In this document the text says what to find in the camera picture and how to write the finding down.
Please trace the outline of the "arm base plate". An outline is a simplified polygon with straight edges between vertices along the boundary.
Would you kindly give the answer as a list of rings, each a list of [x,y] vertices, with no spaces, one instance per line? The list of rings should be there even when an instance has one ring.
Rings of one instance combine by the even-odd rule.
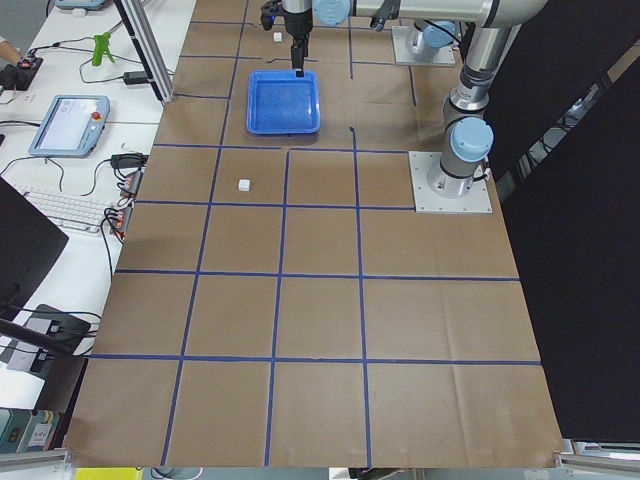
[[[445,68],[455,66],[456,60],[451,46],[429,46],[424,40],[424,32],[414,26],[394,26],[392,40],[397,65]]]
[[[448,176],[440,165],[440,152],[409,151],[409,170],[415,211],[430,214],[491,214],[487,182],[475,178],[478,166],[468,179]]]

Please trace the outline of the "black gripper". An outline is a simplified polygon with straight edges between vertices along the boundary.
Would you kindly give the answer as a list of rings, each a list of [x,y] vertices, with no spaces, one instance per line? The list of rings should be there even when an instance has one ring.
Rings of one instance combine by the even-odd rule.
[[[307,36],[313,29],[311,0],[283,0],[285,29],[291,36]],[[304,76],[306,38],[293,37],[290,48],[292,69],[298,78]]]

